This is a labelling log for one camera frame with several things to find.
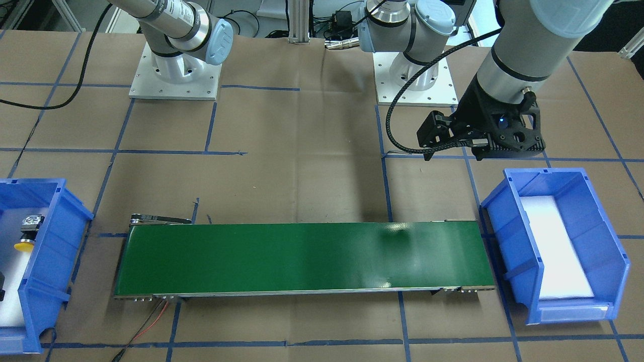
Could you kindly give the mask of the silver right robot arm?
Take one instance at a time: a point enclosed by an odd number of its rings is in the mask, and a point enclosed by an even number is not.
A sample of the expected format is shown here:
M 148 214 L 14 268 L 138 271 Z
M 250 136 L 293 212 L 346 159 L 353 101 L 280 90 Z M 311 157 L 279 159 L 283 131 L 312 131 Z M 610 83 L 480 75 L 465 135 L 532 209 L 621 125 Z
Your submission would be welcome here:
M 138 21 L 161 32 L 175 51 L 221 65 L 234 42 L 232 25 L 186 1 L 111 1 Z

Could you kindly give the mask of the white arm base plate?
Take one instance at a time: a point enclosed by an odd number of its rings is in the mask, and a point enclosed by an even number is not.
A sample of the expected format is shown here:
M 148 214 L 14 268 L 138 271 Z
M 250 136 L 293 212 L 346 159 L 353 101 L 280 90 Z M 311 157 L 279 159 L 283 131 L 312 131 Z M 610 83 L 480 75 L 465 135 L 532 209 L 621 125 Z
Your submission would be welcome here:
M 216 101 L 221 65 L 186 54 L 161 57 L 148 44 L 132 80 L 129 96 L 145 100 Z
M 394 97 L 422 67 L 409 62 L 403 53 L 377 52 L 373 69 L 378 105 L 391 105 Z M 458 105 L 458 97 L 446 59 L 423 72 L 397 102 L 403 106 L 450 107 Z

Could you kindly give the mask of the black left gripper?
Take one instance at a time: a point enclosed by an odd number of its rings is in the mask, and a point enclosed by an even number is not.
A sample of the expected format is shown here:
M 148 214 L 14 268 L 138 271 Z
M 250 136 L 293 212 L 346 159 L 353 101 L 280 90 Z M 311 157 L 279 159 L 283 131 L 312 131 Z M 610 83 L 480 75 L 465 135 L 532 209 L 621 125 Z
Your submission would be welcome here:
M 446 116 L 432 111 L 417 131 L 420 147 L 452 144 L 455 137 L 482 139 L 486 144 L 473 146 L 477 160 L 485 158 L 528 158 L 545 151 L 540 132 L 540 108 L 531 90 L 520 92 L 520 103 L 504 103 L 489 96 L 474 78 L 465 90 L 457 110 Z

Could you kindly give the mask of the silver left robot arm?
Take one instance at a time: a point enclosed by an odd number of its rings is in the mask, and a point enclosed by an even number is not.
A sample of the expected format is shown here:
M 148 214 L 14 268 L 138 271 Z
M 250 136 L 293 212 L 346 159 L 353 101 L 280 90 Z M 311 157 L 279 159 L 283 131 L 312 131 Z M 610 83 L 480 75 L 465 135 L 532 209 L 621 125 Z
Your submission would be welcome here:
M 541 154 L 536 92 L 602 20 L 611 1 L 497 1 L 499 27 L 445 50 L 456 16 L 442 1 L 365 1 L 356 22 L 360 48 L 392 51 L 402 64 L 402 84 L 390 101 L 385 131 L 407 154 L 469 147 L 477 160 Z M 417 130 L 418 147 L 396 140 L 391 118 L 417 80 L 458 50 L 496 37 L 451 115 L 433 111 Z

